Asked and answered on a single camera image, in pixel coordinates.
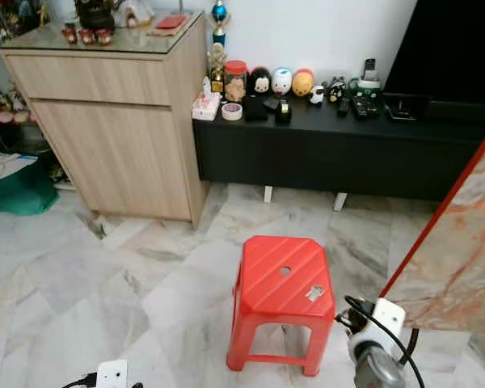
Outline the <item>red plastic stool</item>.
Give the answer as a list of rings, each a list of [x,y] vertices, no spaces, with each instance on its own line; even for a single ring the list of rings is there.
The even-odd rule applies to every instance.
[[[306,299],[311,285],[322,285],[315,302]],[[238,280],[233,288],[232,326],[226,366],[240,372],[247,362],[298,365],[306,377],[320,372],[335,297],[325,249],[310,238],[256,235],[242,245]],[[310,338],[302,357],[257,354],[252,344],[265,324],[306,327]]]

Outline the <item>marble table with red edge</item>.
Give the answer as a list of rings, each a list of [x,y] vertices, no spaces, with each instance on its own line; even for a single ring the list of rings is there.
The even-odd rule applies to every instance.
[[[410,327],[485,335],[485,139],[380,295]]]

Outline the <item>black low console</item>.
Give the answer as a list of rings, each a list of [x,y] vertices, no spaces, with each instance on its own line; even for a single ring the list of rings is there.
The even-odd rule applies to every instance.
[[[439,202],[485,140],[485,121],[357,119],[304,99],[290,106],[287,124],[194,120],[200,177]]]

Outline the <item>wide black remote control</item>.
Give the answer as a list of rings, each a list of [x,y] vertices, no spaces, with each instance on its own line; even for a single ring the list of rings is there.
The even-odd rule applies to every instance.
[[[379,115],[379,108],[375,99],[370,99],[364,94],[352,97],[351,110],[358,120],[371,119]]]

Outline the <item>black square tray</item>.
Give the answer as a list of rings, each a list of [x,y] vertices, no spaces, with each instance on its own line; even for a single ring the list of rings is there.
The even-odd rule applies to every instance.
[[[383,107],[394,121],[419,121],[426,115],[430,97],[420,94],[383,93]]]

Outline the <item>black tape dispenser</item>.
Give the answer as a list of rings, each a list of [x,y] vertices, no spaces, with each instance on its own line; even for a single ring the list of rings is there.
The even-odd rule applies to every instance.
[[[275,114],[276,124],[290,124],[292,120],[292,106],[287,99],[281,99]]]

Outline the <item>black bear figure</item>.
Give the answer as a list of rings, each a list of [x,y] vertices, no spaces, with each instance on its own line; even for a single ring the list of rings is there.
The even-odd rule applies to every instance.
[[[346,78],[334,77],[327,84],[327,97],[330,103],[338,103],[343,97],[346,96],[348,90],[348,82]]]

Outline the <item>yellow round plush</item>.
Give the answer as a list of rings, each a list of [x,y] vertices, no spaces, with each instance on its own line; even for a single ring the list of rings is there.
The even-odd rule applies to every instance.
[[[312,70],[301,68],[292,78],[291,90],[295,96],[308,95],[315,85],[315,78]]]

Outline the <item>white tape roll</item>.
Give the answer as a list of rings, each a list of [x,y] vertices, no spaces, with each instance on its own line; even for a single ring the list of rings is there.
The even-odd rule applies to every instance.
[[[240,103],[225,103],[221,106],[221,118],[236,121],[243,118],[243,106]]]

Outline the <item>white round plush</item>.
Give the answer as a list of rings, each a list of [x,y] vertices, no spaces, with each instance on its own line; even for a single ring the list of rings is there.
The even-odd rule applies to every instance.
[[[287,95],[292,86],[293,74],[285,67],[279,67],[272,71],[271,89],[276,95]]]

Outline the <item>black mouse plush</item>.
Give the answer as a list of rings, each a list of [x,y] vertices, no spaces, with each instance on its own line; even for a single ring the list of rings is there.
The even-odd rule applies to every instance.
[[[268,68],[258,66],[247,77],[247,95],[265,96],[271,92],[272,74]]]

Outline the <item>white pink tissue box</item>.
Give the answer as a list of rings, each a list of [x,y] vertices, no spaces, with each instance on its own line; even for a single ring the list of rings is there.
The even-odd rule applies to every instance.
[[[202,92],[194,100],[192,118],[194,120],[213,121],[219,114],[221,106],[221,92],[213,91],[209,77],[204,77]]]

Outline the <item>clear jar with red lid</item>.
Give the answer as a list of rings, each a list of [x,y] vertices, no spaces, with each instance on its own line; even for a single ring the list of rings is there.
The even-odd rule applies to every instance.
[[[224,65],[224,97],[231,103],[240,103],[247,93],[247,64],[240,60],[230,60]]]

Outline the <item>black television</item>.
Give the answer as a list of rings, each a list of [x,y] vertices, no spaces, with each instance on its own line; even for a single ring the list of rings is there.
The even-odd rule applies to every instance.
[[[485,104],[485,0],[417,0],[384,91]]]

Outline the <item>gold trophy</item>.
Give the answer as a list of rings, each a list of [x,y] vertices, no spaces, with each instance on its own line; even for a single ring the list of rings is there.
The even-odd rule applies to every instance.
[[[210,91],[222,93],[224,89],[224,66],[226,52],[221,42],[213,42],[212,48],[207,53],[207,65],[209,66]]]

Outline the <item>light wooden cabinet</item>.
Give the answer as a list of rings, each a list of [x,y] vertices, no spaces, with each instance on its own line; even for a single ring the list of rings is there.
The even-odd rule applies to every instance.
[[[0,45],[58,162],[87,209],[198,223],[207,196],[192,108],[206,75],[200,12],[171,36],[117,29],[109,44],[69,44],[59,23]]]

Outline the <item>blue ball trophy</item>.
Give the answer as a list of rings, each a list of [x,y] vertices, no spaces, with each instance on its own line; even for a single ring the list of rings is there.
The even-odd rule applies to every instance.
[[[219,44],[222,47],[226,44],[226,26],[230,22],[230,14],[224,0],[216,0],[209,12],[209,19],[212,22],[212,44]]]

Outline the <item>small wooden tray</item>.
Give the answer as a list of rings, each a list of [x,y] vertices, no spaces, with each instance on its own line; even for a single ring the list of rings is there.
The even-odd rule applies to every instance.
[[[175,28],[158,28],[154,27],[147,32],[147,36],[157,37],[157,38],[169,38],[176,36],[179,33],[181,26],[177,26]]]

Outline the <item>red packet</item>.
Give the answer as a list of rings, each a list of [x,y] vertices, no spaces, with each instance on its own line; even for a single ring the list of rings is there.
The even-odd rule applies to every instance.
[[[184,22],[188,21],[188,15],[185,14],[171,14],[165,16],[160,22],[156,23],[154,29],[157,31],[170,31],[176,29]]]

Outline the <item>green bag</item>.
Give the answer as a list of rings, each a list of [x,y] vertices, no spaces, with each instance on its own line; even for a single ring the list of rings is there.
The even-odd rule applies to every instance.
[[[57,203],[57,189],[40,160],[0,180],[0,212],[29,217]]]

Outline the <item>white papers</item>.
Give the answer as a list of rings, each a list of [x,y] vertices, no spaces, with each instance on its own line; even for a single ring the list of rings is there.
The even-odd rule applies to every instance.
[[[23,155],[20,153],[3,153],[0,152],[0,180],[16,174],[17,171],[33,165],[38,158],[32,155]]]

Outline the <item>black incense pot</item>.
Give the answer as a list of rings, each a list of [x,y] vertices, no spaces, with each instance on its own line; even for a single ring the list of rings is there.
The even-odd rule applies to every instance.
[[[116,29],[113,11],[117,0],[74,0],[74,11],[82,28]]]

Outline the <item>cordless phone on base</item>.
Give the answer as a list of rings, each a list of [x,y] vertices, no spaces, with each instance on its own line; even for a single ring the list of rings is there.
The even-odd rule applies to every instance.
[[[376,60],[368,58],[364,61],[364,68],[362,68],[361,75],[357,81],[357,87],[360,89],[379,90],[382,88],[382,80],[380,80]]]

